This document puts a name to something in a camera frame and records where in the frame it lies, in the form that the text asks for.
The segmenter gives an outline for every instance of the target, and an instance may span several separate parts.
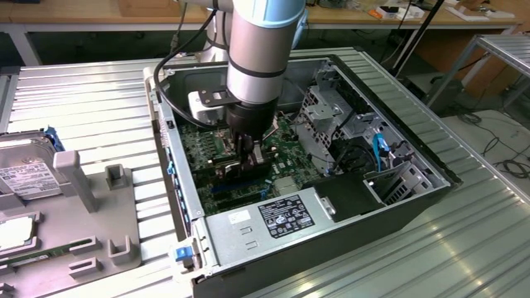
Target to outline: motherboard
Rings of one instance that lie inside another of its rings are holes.
[[[265,133],[263,146],[273,151],[268,175],[231,185],[217,183],[212,166],[236,158],[228,129],[199,131],[193,125],[180,126],[181,143],[207,215],[295,192],[304,183],[320,177],[311,155],[289,127],[291,122],[288,117],[279,116],[276,127]]]

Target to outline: blue latch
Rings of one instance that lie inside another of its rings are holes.
[[[171,160],[168,165],[167,165],[167,174],[168,175],[175,175],[175,166],[173,166],[173,161]]]
[[[176,262],[191,259],[192,257],[193,257],[193,249],[191,248],[191,246],[184,246],[176,249],[175,251]]]
[[[53,144],[53,147],[56,148],[56,150],[64,151],[63,143],[60,142],[56,129],[53,127],[48,126],[44,129],[44,134],[47,135],[48,139],[51,140],[51,143]]]

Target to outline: hard drive label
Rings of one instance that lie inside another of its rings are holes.
[[[299,195],[260,205],[257,209],[272,238],[280,238],[315,225]]]
[[[18,196],[59,188],[59,183],[45,163],[0,169],[0,179]]]

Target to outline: blue clip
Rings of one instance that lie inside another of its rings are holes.
[[[384,137],[382,133],[376,133],[374,135],[372,148],[374,148],[375,160],[378,161],[378,172],[380,172],[379,148],[382,148],[384,151],[390,151],[390,147],[387,145],[387,142],[384,141]]]
[[[48,139],[51,140],[51,143],[53,144],[53,148],[59,152],[64,151],[63,143],[60,142],[56,129],[53,127],[48,126],[44,129],[44,134],[47,135]]]
[[[180,247],[175,250],[175,261],[183,261],[193,257],[193,249],[191,246]]]
[[[168,165],[167,165],[167,174],[168,175],[175,175],[175,166],[173,166],[173,161],[171,160]]]

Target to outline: ribbed metal surface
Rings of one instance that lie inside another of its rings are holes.
[[[530,36],[482,35],[476,44],[494,53],[518,71],[530,76]]]
[[[297,274],[252,297],[526,297],[530,290],[530,210],[472,158],[371,58],[351,48],[295,51],[339,55],[394,109],[463,186],[398,233]],[[79,149],[87,173],[121,162],[133,169],[145,264],[63,293],[72,297],[185,297],[164,257],[173,224],[153,152],[141,69],[152,60],[25,68],[9,131],[55,125]],[[52,115],[40,110],[55,106]]]

